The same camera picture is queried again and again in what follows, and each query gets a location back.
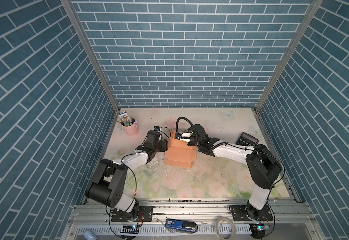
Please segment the pink paper box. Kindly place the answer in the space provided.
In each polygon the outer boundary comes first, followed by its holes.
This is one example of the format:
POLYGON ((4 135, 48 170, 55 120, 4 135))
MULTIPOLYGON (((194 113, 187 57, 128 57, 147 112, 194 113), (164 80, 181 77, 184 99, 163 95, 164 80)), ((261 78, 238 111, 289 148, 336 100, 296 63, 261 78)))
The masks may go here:
POLYGON ((188 142, 175 139, 175 131, 170 133, 168 149, 164 152, 165 164, 172 167, 192 168, 196 160, 196 147, 188 146, 188 142))

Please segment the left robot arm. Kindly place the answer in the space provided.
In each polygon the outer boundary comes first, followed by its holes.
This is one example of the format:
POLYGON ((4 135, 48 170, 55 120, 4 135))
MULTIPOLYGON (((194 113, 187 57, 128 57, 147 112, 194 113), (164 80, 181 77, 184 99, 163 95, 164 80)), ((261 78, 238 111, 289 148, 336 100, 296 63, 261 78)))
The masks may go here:
POLYGON ((131 153, 116 161, 102 159, 97 165, 85 191, 85 196, 109 208, 134 214, 138 200, 124 193, 127 174, 149 163, 158 152, 168 149, 168 140, 161 131, 148 131, 144 142, 131 153))

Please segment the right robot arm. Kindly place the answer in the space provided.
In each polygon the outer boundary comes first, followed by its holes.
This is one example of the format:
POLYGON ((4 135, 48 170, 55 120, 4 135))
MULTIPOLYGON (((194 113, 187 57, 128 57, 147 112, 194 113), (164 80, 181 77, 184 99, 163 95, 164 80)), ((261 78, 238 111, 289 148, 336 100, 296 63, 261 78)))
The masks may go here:
POLYGON ((187 138, 188 144, 196 146, 199 152, 246 165, 254 182, 247 207, 257 211, 264 208, 282 170, 281 163, 265 145, 240 146, 224 142, 218 138, 211 138, 199 124, 191 126, 186 133, 190 134, 187 138))

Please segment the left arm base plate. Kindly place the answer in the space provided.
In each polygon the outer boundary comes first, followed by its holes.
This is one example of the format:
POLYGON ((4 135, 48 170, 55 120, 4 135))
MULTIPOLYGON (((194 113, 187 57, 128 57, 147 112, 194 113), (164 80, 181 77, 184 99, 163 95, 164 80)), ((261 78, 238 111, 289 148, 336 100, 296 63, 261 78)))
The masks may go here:
POLYGON ((112 222, 151 222, 153 215, 153 206, 134 207, 130 213, 112 209, 110 211, 112 222))

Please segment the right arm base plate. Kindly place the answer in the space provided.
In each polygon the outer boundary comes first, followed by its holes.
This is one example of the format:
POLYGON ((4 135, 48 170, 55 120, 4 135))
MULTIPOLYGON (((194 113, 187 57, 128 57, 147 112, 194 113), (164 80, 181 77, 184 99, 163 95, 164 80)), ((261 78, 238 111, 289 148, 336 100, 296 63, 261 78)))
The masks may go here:
POLYGON ((247 205, 230 205, 228 206, 233 220, 238 221, 260 221, 268 220, 273 221, 273 213, 269 205, 265 205, 262 210, 257 210, 256 208, 247 205))

